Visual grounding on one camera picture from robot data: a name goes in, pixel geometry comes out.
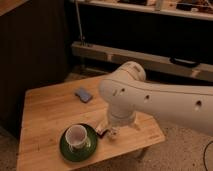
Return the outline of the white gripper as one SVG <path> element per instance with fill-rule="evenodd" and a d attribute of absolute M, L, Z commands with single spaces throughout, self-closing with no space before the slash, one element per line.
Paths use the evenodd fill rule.
<path fill-rule="evenodd" d="M 109 107 L 107 110 L 108 123 L 112 126 L 109 128 L 109 136 L 116 137 L 118 135 L 119 126 L 132 124 L 132 127 L 140 131 L 140 127 L 135 122 L 136 114 L 132 110 L 121 109 L 118 107 Z"/>

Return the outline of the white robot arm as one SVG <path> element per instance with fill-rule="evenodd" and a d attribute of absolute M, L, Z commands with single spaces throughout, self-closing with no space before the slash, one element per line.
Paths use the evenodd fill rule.
<path fill-rule="evenodd" d="M 213 136 L 211 86 L 147 83 L 143 67 L 129 61 L 103 78 L 99 93 L 113 127 L 132 124 L 138 111 Z"/>

